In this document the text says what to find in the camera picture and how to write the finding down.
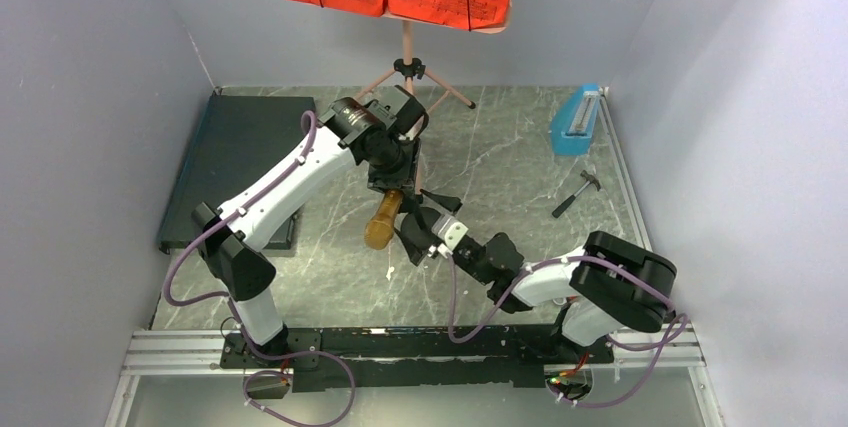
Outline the gold microphone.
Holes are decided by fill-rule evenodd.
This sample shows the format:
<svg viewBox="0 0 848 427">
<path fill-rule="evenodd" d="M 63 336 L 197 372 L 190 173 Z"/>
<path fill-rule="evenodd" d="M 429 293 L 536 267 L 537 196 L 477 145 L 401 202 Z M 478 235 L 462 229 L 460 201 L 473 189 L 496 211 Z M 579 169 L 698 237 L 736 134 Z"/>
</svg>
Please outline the gold microphone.
<svg viewBox="0 0 848 427">
<path fill-rule="evenodd" d="M 366 223 L 365 245 L 373 250 L 385 249 L 394 237 L 394 226 L 403 203 L 403 193 L 392 189 L 384 193 L 375 214 Z"/>
</svg>

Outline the blue metronome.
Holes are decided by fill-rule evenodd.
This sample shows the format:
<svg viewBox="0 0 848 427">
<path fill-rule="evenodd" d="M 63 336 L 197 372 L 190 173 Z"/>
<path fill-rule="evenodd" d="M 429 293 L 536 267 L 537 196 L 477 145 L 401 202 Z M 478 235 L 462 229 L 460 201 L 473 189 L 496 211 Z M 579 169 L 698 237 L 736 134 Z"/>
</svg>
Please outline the blue metronome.
<svg viewBox="0 0 848 427">
<path fill-rule="evenodd" d="M 601 90 L 597 84 L 580 86 L 558 109 L 549 124 L 552 152 L 557 156 L 582 156 L 589 152 Z"/>
</svg>

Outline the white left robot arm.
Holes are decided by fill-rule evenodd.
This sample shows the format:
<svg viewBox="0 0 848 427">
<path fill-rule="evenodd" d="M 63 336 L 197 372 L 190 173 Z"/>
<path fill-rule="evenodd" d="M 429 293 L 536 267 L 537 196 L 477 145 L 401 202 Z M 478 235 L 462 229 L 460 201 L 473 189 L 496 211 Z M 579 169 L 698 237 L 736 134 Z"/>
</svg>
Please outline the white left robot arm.
<svg viewBox="0 0 848 427">
<path fill-rule="evenodd" d="M 276 269 L 263 255 L 279 227 L 329 182 L 367 164 L 369 189 L 381 194 L 365 228 L 365 244 L 385 248 L 399 214 L 419 201 L 415 191 L 426 108 L 409 91 L 393 87 L 380 99 L 361 104 L 352 97 L 333 102 L 321 115 L 303 116 L 305 137 L 283 160 L 236 197 L 213 208 L 202 203 L 192 221 L 193 246 L 226 288 L 235 318 L 245 330 L 248 354 L 264 367 L 289 353 L 288 328 L 270 286 Z"/>
</svg>

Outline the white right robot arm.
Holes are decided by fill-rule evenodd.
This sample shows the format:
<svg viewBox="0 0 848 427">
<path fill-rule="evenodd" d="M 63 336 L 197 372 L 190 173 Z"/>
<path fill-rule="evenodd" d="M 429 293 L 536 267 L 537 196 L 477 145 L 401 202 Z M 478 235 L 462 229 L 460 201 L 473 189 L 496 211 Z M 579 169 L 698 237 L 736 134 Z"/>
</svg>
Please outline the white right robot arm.
<svg viewBox="0 0 848 427">
<path fill-rule="evenodd" d="M 397 203 L 393 214 L 403 217 L 394 233 L 413 264 L 426 257 L 446 259 L 453 274 L 463 272 L 487 287 L 495 311 L 525 312 L 567 300 L 550 338 L 564 362 L 578 360 L 595 341 L 623 327 L 657 333 L 675 309 L 676 266 L 610 233 L 593 231 L 576 249 L 531 262 L 503 232 L 486 243 L 473 239 L 456 216 L 457 197 L 431 192 L 390 197 Z"/>
</svg>

